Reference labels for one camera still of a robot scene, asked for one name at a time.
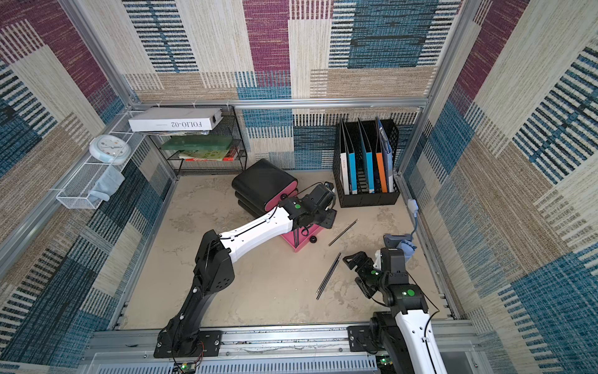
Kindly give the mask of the black pink drawer unit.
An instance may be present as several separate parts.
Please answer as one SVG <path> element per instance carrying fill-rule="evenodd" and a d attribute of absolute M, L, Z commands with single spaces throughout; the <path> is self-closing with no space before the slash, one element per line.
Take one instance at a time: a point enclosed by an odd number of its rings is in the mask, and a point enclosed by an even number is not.
<path fill-rule="evenodd" d="M 280 201 L 271 211 L 265 212 L 264 208 L 276 193 L 293 181 L 298 182 L 295 177 L 267 160 L 257 161 L 233 179 L 232 188 L 241 206 L 253 214 L 261 213 L 254 221 L 219 234 L 219 240 L 224 248 L 230 250 L 233 261 L 272 238 L 300 228 L 299 218 L 307 211 L 301 206 L 303 196 L 300 197 L 299 192 Z"/>

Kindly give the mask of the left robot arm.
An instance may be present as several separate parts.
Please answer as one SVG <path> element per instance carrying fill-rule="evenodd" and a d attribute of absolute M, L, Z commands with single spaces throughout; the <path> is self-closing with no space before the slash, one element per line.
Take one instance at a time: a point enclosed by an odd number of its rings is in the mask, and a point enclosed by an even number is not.
<path fill-rule="evenodd" d="M 216 293 L 235 279 L 234 264 L 261 244 L 317 225 L 331 229 L 336 218 L 336 193 L 331 182 L 314 184 L 311 193 L 289 197 L 239 228 L 204 234 L 196 255 L 192 285 L 175 317 L 157 336 L 154 358 L 183 358 L 199 354 L 205 346 L 200 325 Z"/>

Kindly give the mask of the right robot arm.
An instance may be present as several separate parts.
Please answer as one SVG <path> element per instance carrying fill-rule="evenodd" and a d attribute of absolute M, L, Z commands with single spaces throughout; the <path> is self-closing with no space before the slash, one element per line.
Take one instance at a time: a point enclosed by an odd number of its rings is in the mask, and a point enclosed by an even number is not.
<path fill-rule="evenodd" d="M 343 262 L 357 273 L 355 281 L 365 297 L 372 300 L 379 292 L 387 308 L 374 313 L 367 326 L 347 327 L 350 350 L 370 355 L 385 351 L 397 373 L 446 373 L 425 293 L 410 283 L 403 252 L 381 249 L 378 263 L 357 252 Z"/>

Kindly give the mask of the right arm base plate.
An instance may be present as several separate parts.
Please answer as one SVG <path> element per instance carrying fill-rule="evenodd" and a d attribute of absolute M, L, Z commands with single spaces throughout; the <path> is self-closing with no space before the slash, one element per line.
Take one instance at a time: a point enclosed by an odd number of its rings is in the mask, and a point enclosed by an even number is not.
<path fill-rule="evenodd" d="M 352 325 L 347 327 L 347 335 L 352 352 L 368 352 L 371 355 L 381 351 L 408 352 L 398 327 Z"/>

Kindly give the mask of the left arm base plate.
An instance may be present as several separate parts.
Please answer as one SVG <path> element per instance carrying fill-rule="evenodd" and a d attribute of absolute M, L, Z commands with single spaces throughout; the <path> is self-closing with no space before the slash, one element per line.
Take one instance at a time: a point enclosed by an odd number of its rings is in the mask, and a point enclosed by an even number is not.
<path fill-rule="evenodd" d="M 222 330 L 197 330 L 176 339 L 172 333 L 162 330 L 157 337 L 154 358 L 217 357 L 222 342 Z"/>

